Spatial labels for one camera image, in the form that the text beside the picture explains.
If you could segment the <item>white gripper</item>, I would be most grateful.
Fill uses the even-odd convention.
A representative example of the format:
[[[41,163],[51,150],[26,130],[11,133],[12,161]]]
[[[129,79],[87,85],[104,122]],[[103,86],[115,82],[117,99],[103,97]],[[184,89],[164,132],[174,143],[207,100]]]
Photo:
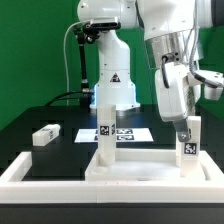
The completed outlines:
[[[158,109],[164,122],[173,122],[178,140],[191,140],[188,117],[195,115],[195,104],[201,96],[200,85],[205,85],[205,97],[218,100],[224,90],[222,73],[197,70],[193,76],[183,64],[162,62],[155,73]]]

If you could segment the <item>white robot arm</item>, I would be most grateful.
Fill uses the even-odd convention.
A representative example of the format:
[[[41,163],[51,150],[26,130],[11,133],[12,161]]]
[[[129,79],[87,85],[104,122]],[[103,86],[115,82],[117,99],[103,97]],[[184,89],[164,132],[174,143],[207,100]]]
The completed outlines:
[[[224,0],[80,0],[77,14],[84,41],[98,47],[99,79],[90,108],[106,103],[119,111],[138,108],[140,89],[130,73],[136,62],[147,63],[155,70],[161,119],[188,142],[200,86],[210,99],[224,90],[222,74],[198,65],[199,32],[224,25]]]

